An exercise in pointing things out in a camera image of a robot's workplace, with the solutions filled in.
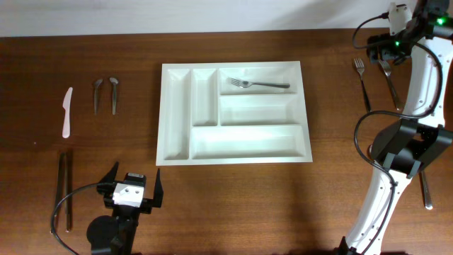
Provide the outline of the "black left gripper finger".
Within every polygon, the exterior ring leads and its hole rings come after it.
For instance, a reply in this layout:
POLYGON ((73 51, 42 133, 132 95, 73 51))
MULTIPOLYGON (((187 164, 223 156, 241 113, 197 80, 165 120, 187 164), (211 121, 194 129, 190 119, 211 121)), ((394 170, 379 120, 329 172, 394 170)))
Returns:
POLYGON ((115 162, 112 169, 99 181, 99 183, 114 183, 117 175, 119 162, 115 162))
POLYGON ((153 206, 161 207, 164 199, 164 189, 161 183, 161 172, 158 169, 156 173, 156 179, 154 184, 154 196, 153 196, 153 206))

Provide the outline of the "silver fork with long handle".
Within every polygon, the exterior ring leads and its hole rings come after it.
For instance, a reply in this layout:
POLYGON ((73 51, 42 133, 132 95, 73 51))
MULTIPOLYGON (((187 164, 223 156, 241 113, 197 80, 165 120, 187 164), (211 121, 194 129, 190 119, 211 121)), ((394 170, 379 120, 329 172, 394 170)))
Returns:
POLYGON ((388 87, 390 90, 392 100, 394 102, 394 107, 396 108, 396 110, 400 111, 403 108, 403 106, 402 106, 401 99, 399 98, 399 96, 396 92, 396 89, 391 81, 391 67, 388 62, 381 60, 381 59, 378 60, 378 63, 380 65, 384 75, 386 76, 386 81, 387 81, 387 84, 388 84, 388 87))

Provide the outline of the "large silver spoon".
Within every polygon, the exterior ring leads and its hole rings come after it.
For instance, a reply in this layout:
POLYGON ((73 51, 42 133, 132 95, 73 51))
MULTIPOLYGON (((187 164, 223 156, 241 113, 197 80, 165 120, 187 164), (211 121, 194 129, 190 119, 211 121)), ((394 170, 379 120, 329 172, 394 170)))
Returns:
POLYGON ((433 209, 432 198, 430 196, 430 190, 428 187, 428 182, 424 171, 420 172, 420 180, 423 190, 424 206, 427 210, 432 210, 433 209))

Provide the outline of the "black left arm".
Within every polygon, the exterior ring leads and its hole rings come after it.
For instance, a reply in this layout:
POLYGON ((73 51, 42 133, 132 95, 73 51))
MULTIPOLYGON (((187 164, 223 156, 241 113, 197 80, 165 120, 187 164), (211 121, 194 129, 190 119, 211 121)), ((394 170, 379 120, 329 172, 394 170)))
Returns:
POLYGON ((103 196, 104 206, 111 215, 95 218, 86 231, 92 254, 131 254, 139 216, 150 214, 163 203, 164 189, 161 174, 156 174, 152 198, 145 198, 147 178, 127 173, 123 181, 115 179, 119 163, 97 183, 96 191, 103 196))

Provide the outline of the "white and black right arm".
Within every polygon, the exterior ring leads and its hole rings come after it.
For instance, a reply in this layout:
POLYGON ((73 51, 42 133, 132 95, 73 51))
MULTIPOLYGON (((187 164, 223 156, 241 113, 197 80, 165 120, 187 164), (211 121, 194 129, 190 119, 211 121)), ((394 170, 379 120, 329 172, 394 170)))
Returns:
POLYGON ((444 99, 452 64, 452 17, 448 0, 418 1, 414 10, 391 4, 379 15, 389 32, 367 39, 363 49, 370 62, 411 61, 406 104, 399 112, 384 111, 398 120, 375 137, 360 156, 373 167, 358 219, 334 254, 380 254, 382 240, 397 202, 413 177, 424 171, 449 146, 444 99))

